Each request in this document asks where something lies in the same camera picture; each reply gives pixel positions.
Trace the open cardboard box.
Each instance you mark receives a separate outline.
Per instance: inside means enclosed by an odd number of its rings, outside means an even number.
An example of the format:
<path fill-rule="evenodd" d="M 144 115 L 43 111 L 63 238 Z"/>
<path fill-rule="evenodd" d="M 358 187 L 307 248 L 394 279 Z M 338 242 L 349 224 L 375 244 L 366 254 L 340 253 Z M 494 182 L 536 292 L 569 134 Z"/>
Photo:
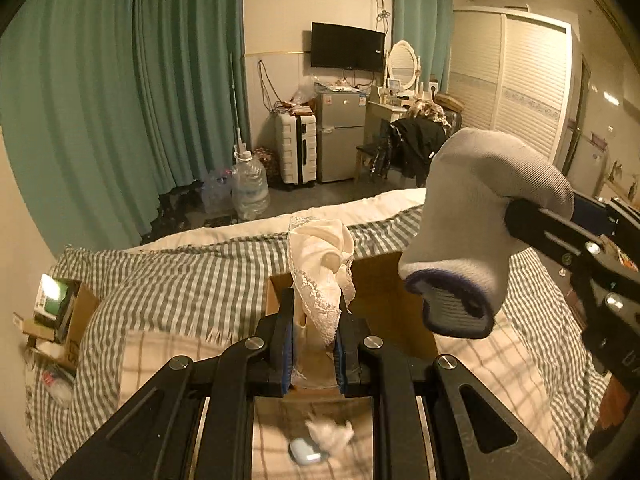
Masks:
<path fill-rule="evenodd" d="M 410 294 L 398 276 L 401 252 L 357 259 L 352 263 L 352 282 L 356 288 L 350 312 L 367 321 L 370 333 L 383 339 L 406 356 L 431 364 L 438 355 L 433 334 L 423 324 L 423 302 Z M 285 289 L 292 286 L 288 272 L 266 281 L 266 315 L 278 312 Z M 338 399 L 336 385 L 311 389 L 293 386 L 285 397 L 295 400 L 329 401 Z"/>

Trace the white lace cloth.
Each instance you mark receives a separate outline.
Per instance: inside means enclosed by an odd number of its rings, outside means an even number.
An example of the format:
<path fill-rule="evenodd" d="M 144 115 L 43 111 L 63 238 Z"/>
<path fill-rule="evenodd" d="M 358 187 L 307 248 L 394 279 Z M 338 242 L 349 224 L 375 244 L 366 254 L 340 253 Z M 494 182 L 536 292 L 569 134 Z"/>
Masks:
<path fill-rule="evenodd" d="M 294 321 L 310 327 L 323 347 L 335 340 L 341 304 L 355 299 L 354 255 L 355 241 L 341 220 L 291 218 L 288 270 L 294 290 Z"/>

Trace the small cardboard box with clutter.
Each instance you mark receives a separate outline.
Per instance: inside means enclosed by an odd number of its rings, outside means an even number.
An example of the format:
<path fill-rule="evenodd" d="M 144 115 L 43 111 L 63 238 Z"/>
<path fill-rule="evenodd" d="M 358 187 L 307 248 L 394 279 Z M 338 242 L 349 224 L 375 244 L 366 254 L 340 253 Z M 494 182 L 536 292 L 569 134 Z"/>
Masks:
<path fill-rule="evenodd" d="M 75 375 L 82 337 L 99 304 L 81 281 L 43 273 L 32 314 L 13 313 L 12 321 L 27 337 L 27 349 Z"/>

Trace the black wall television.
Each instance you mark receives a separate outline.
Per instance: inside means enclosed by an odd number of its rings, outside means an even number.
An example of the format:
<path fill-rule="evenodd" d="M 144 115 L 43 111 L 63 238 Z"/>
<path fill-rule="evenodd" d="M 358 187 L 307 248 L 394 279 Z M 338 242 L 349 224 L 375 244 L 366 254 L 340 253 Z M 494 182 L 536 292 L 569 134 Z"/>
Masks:
<path fill-rule="evenodd" d="M 311 24 L 311 67 L 382 73 L 384 51 L 382 32 L 337 24 Z"/>

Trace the green curtain right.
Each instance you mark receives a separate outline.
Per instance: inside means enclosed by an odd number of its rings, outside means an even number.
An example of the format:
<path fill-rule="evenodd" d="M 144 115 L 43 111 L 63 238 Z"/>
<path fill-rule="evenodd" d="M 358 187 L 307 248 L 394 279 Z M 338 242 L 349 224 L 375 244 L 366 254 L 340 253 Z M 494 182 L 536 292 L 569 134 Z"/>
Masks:
<path fill-rule="evenodd" d="M 448 87 L 454 0 L 393 0 L 393 40 L 406 40 L 420 56 L 422 78 Z"/>

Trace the white unicorn figurine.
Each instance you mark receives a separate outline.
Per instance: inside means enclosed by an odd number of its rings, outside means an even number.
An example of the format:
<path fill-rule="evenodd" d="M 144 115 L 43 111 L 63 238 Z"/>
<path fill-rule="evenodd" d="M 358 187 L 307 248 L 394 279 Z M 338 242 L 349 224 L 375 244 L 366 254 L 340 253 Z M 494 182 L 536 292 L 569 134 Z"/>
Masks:
<path fill-rule="evenodd" d="M 305 426 L 311 441 L 321 452 L 329 455 L 341 454 L 355 435 L 351 422 L 338 424 L 323 416 L 309 417 Z"/>

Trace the white suitcase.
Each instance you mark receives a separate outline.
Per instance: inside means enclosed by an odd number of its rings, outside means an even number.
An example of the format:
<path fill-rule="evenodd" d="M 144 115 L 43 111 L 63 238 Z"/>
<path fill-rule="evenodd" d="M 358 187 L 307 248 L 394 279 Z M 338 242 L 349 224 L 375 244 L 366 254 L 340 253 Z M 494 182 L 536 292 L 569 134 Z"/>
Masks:
<path fill-rule="evenodd" d="M 318 143 L 314 115 L 279 114 L 276 138 L 283 183 L 306 185 L 317 180 Z"/>

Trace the white louvered wardrobe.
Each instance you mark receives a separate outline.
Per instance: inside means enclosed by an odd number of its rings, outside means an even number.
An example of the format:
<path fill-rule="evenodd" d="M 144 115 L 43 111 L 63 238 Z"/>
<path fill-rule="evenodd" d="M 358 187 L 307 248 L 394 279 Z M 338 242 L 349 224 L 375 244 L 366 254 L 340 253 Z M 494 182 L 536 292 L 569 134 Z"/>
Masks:
<path fill-rule="evenodd" d="M 462 125 L 513 134 L 562 165 L 577 38 L 557 18 L 467 6 L 454 10 L 447 92 Z"/>

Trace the green curtain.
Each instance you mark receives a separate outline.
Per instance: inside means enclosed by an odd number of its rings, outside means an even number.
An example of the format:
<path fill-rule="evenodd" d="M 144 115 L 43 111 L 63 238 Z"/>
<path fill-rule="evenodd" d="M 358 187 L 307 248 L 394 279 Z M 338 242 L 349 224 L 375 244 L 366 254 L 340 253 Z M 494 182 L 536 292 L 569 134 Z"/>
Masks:
<path fill-rule="evenodd" d="M 1 125 L 52 252 L 126 248 L 160 196 L 232 163 L 242 0 L 26 0 L 1 37 Z"/>
<path fill-rule="evenodd" d="M 406 40 L 420 56 L 422 78 L 448 87 L 454 0 L 393 0 L 393 40 Z"/>

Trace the white oval vanity mirror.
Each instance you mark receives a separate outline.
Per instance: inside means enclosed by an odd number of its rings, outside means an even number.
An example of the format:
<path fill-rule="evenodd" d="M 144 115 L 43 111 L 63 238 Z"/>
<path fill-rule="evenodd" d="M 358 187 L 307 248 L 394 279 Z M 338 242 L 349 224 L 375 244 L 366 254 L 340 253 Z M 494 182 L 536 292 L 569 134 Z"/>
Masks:
<path fill-rule="evenodd" d="M 385 78 L 400 90 L 410 90 L 416 85 L 421 73 L 420 56 L 407 40 L 399 40 L 386 56 Z"/>

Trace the large clear water bottle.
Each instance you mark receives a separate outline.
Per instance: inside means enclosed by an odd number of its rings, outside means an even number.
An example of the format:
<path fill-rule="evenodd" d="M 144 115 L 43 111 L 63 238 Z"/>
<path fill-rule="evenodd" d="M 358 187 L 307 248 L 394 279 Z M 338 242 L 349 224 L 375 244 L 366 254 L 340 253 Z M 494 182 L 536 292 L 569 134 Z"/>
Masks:
<path fill-rule="evenodd" d="M 245 150 L 235 153 L 232 168 L 232 202 L 241 221 L 255 220 L 268 208 L 270 195 L 266 168 Z"/>

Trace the green checked duvet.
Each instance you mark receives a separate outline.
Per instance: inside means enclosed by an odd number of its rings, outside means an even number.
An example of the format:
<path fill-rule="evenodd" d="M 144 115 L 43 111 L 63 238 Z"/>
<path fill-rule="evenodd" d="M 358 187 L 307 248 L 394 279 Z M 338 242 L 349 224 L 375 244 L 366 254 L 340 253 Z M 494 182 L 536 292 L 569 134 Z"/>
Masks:
<path fill-rule="evenodd" d="M 247 337 L 266 312 L 267 282 L 288 268 L 288 216 L 197 229 L 131 250 L 68 248 L 52 269 L 86 285 L 99 305 L 79 347 L 73 394 L 58 404 L 35 362 L 26 389 L 35 463 L 50 478 L 171 352 L 206 359 Z M 608 386 L 539 256 L 512 257 L 506 302 L 491 335 L 438 337 L 575 479 Z"/>

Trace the beige plaid blanket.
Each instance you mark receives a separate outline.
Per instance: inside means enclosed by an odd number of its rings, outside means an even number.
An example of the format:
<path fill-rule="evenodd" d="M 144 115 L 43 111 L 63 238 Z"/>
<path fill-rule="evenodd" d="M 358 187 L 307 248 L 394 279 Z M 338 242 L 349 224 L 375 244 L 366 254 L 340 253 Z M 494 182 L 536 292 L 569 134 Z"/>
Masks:
<path fill-rule="evenodd" d="M 475 376 L 538 438 L 575 479 L 591 467 L 586 440 L 599 415 L 608 378 L 577 342 L 570 323 L 556 346 L 524 342 L 505 314 L 491 335 L 480 340 L 438 336 L 438 350 L 459 358 Z M 194 361 L 218 356 L 228 337 L 206 339 L 150 330 L 130 330 L 125 338 L 120 403 L 125 403 L 172 356 Z M 286 445 L 308 434 L 307 422 L 352 425 L 344 448 L 321 464 L 297 466 Z M 319 402 L 259 399 L 253 437 L 256 479 L 369 479 L 372 476 L 371 403 L 367 399 L 324 398 Z"/>

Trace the silver mini fridge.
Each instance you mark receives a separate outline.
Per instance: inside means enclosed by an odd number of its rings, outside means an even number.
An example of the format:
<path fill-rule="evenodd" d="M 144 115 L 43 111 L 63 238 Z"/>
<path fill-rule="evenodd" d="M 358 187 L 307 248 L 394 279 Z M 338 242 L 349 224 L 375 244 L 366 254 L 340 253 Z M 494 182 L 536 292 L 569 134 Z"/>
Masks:
<path fill-rule="evenodd" d="M 363 144 L 366 97 L 359 92 L 317 94 L 318 179 L 330 183 L 351 179 L 357 146 Z"/>

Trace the grey white sock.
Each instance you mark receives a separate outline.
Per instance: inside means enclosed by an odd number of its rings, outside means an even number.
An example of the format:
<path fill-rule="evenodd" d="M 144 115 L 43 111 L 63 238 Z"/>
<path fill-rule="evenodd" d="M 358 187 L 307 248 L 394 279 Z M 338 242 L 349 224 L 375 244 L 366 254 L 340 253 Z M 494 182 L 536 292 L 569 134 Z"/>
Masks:
<path fill-rule="evenodd" d="M 402 253 L 400 278 L 462 292 L 490 313 L 506 299 L 509 260 L 524 248 L 504 216 L 524 198 L 568 219 L 572 187 L 516 136 L 463 128 L 433 158 L 425 183 L 420 229 Z"/>

